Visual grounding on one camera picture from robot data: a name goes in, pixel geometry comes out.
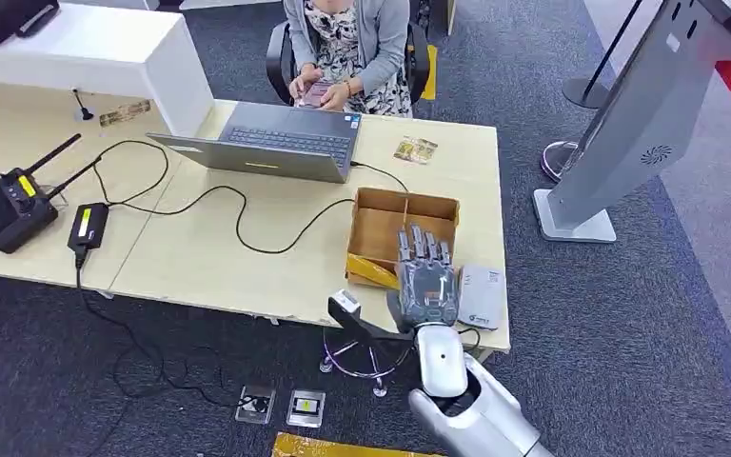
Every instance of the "woman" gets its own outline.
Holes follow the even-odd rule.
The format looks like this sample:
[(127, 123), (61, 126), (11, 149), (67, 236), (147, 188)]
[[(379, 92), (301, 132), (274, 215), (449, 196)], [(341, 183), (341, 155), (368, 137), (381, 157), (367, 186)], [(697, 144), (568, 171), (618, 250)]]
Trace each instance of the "woman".
[(289, 85), (294, 99), (325, 81), (334, 84), (321, 109), (411, 116), (405, 77), (409, 0), (284, 2), (301, 69)]

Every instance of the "yellow floor panel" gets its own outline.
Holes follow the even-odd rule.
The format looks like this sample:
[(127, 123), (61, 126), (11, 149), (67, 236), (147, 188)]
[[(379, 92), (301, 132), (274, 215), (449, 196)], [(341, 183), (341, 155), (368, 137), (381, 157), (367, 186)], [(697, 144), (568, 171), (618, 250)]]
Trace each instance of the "yellow floor panel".
[(401, 450), (339, 445), (303, 436), (279, 433), (271, 457), (438, 457)]
[(422, 98), (425, 100), (436, 99), (436, 57), (439, 50), (433, 45), (427, 45), (427, 54), (430, 56), (430, 76), (427, 78), (425, 90), (422, 92)]

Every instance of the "gray robotic hand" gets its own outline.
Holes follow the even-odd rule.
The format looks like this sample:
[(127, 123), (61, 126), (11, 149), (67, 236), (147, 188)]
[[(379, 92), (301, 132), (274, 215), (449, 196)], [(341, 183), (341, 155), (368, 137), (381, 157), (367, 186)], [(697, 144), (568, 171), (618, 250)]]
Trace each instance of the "gray robotic hand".
[(410, 225), (413, 252), (405, 231), (399, 230), (399, 303), (403, 327), (423, 324), (452, 326), (458, 318), (458, 291), (449, 246), (433, 234)]

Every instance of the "floor power outlet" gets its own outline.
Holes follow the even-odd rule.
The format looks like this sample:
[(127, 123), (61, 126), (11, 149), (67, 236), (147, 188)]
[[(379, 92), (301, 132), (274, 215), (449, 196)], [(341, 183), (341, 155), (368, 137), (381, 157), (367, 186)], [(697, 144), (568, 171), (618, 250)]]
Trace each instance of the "floor power outlet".
[(324, 419), (326, 394), (317, 390), (296, 389), (290, 396), (287, 424), (297, 427), (318, 428)]
[(276, 390), (268, 387), (245, 386), (242, 388), (240, 403), (234, 419), (250, 424), (267, 424), (273, 410)]

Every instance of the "laptop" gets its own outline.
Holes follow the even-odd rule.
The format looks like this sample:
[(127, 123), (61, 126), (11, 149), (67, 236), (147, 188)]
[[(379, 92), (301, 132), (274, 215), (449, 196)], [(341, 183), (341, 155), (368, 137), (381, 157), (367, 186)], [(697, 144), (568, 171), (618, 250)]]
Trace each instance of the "laptop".
[(360, 114), (237, 104), (216, 141), (147, 137), (210, 169), (345, 183)]

